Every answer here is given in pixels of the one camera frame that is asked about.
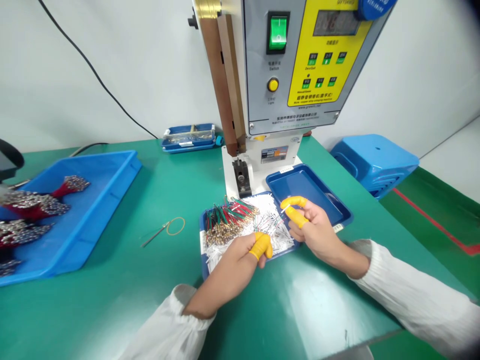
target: hand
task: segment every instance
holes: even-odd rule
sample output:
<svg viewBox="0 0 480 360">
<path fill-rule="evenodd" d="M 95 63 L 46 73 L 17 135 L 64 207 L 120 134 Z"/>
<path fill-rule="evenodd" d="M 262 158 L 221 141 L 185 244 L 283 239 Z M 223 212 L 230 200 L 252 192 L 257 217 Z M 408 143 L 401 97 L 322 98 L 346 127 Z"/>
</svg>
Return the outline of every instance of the hand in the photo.
<svg viewBox="0 0 480 360">
<path fill-rule="evenodd" d="M 308 221 L 300 222 L 301 229 L 294 222 L 290 221 L 290 235 L 298 242 L 305 242 L 313 254 L 329 264 L 339 269 L 353 279 L 362 278 L 370 267 L 370 260 L 363 254 L 356 252 L 344 244 L 335 234 L 332 224 L 325 210 L 315 205 L 310 200 L 300 204 L 304 205 L 303 210 L 296 210 Z M 298 220 L 299 217 L 285 212 L 291 219 Z"/>
<path fill-rule="evenodd" d="M 271 258 L 271 248 L 270 241 L 265 241 L 265 235 L 260 238 L 252 233 L 233 240 L 210 276 L 190 299 L 183 315 L 194 315 L 199 319 L 213 317 L 220 307 L 247 287 L 257 264 L 260 269 L 265 267 L 267 258 L 263 253 Z"/>
</svg>

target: green workbench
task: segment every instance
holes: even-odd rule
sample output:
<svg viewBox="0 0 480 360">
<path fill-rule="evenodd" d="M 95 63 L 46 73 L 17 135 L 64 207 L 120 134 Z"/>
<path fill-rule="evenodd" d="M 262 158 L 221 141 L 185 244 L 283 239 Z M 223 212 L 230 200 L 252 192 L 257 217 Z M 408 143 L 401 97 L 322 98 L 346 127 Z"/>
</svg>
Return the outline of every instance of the green workbench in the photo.
<svg viewBox="0 0 480 360">
<path fill-rule="evenodd" d="M 84 267 L 0 288 L 0 359 L 116 359 L 175 285 L 201 284 L 199 216 L 225 195 L 221 149 L 169 155 L 148 140 L 84 154 L 131 149 L 143 168 Z M 72 152 L 27 153 L 10 182 L 33 177 Z M 298 155 L 353 212 L 353 223 L 338 233 L 342 240 L 373 239 L 473 297 L 314 138 L 303 139 Z M 186 220 L 179 235 L 162 232 L 140 247 L 174 217 Z M 319 359 L 401 329 L 344 274 L 301 246 L 258 269 L 218 312 L 201 358 Z"/>
</svg>

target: yellow button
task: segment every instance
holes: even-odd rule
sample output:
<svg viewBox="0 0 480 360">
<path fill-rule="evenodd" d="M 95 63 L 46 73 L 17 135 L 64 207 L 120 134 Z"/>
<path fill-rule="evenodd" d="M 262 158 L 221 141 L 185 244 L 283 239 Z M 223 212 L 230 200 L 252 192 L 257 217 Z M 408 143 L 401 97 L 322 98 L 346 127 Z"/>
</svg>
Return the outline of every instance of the yellow button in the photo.
<svg viewBox="0 0 480 360">
<path fill-rule="evenodd" d="M 279 88 L 279 80 L 276 77 L 272 77 L 270 80 L 268 80 L 268 84 L 266 87 L 272 93 L 276 92 Z"/>
</svg>

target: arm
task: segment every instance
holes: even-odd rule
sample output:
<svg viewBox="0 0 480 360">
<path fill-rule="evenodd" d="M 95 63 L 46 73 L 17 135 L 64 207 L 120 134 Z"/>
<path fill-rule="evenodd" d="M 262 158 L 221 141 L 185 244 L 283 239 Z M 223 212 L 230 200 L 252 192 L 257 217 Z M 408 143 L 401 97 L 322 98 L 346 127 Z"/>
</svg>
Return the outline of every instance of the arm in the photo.
<svg viewBox="0 0 480 360">
<path fill-rule="evenodd" d="M 138 330 L 120 360 L 198 358 L 215 315 L 209 319 L 182 315 L 196 292 L 189 285 L 176 286 Z"/>
<path fill-rule="evenodd" d="M 347 274 L 413 335 L 449 358 L 468 357 L 478 350 L 480 307 L 467 296 L 371 240 L 347 246 L 334 233 L 325 211 L 310 201 L 299 212 L 308 221 L 301 223 L 301 229 L 290 221 L 290 234 L 319 259 Z"/>
<path fill-rule="evenodd" d="M 257 264 L 272 257 L 269 236 L 236 238 L 210 276 L 197 290 L 178 285 L 142 325 L 120 360 L 197 359 L 217 310 L 238 296 L 250 282 Z"/>
<path fill-rule="evenodd" d="M 474 357 L 480 344 L 480 307 L 371 240 L 350 247 L 370 259 L 367 273 L 353 281 L 409 332 L 447 358 Z"/>
</svg>

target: blue tray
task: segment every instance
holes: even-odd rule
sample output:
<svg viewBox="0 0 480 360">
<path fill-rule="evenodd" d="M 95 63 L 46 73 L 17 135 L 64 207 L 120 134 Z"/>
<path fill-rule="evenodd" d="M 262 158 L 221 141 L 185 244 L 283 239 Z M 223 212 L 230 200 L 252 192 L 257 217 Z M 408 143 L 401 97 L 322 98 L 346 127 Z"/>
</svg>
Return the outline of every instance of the blue tray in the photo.
<svg viewBox="0 0 480 360">
<path fill-rule="evenodd" d="M 323 208 L 336 231 L 354 220 L 352 212 L 305 164 L 295 165 L 283 173 L 274 172 L 266 177 L 266 183 L 275 199 L 283 201 L 292 196 L 302 196 Z"/>
<path fill-rule="evenodd" d="M 222 146 L 223 144 L 224 144 L 223 136 L 218 135 L 218 136 L 214 137 L 213 142 L 208 144 L 208 145 L 188 146 L 188 147 L 180 147 L 180 148 L 173 148 L 173 149 L 168 149 L 168 148 L 164 147 L 163 151 L 165 153 L 169 153 L 169 154 L 187 153 L 187 152 L 191 152 L 191 151 L 211 149 L 215 145 Z"/>
<path fill-rule="evenodd" d="M 243 200 L 248 201 L 249 198 L 254 198 L 258 195 L 265 195 L 265 194 L 271 194 L 271 192 L 270 191 L 264 191 L 264 192 L 261 192 L 257 195 L 245 197 Z M 278 213 L 280 213 L 282 211 L 282 209 L 280 209 L 280 203 L 278 202 L 275 195 L 273 196 L 273 201 L 275 202 Z M 206 280 L 208 278 L 208 276 L 210 275 L 209 267 L 207 265 L 207 254 L 205 253 L 205 248 L 204 248 L 204 241 L 205 241 L 205 236 L 206 236 L 205 235 L 205 222 L 207 220 L 207 211 L 208 210 L 205 210 L 200 216 L 200 254 L 201 254 L 201 275 L 203 277 L 203 280 Z M 289 224 L 287 222 L 285 222 L 285 226 L 286 226 L 287 230 L 290 230 Z M 293 239 L 293 244 L 294 245 L 292 247 L 288 248 L 285 251 L 279 252 L 278 254 L 272 256 L 271 259 L 267 259 L 267 261 L 268 262 L 272 261 L 273 259 L 281 257 L 282 255 L 285 255 L 285 254 L 290 253 L 294 250 L 297 250 L 300 246 L 300 243 L 297 242 L 295 239 Z"/>
<path fill-rule="evenodd" d="M 24 185 L 21 190 L 51 193 L 68 175 L 81 176 L 91 183 L 85 191 L 63 198 L 65 204 L 71 205 L 66 214 L 39 222 L 55 223 L 49 232 L 30 244 L 15 248 L 15 258 L 23 263 L 14 274 L 0 277 L 0 286 L 51 278 L 80 269 L 141 167 L 136 151 L 68 157 Z M 13 220 L 18 216 L 0 208 L 0 219 Z"/>
<path fill-rule="evenodd" d="M 189 133 L 191 128 L 192 128 L 191 125 L 169 127 L 166 130 L 164 135 L 168 136 L 168 135 L 175 135 L 175 134 L 181 134 L 181 133 Z M 167 152 L 169 152 L 170 150 L 181 149 L 182 147 L 191 148 L 191 147 L 206 146 L 206 145 L 211 145 L 213 147 L 213 145 L 215 145 L 215 125 L 213 123 L 209 122 L 209 123 L 195 125 L 195 131 L 196 132 L 212 131 L 212 136 L 208 139 L 194 140 L 190 136 L 185 135 L 185 142 L 191 143 L 190 146 L 180 146 L 179 143 L 170 143 L 167 139 L 163 138 L 161 142 L 161 146 L 163 147 L 163 150 L 164 151 L 167 150 Z"/>
</svg>

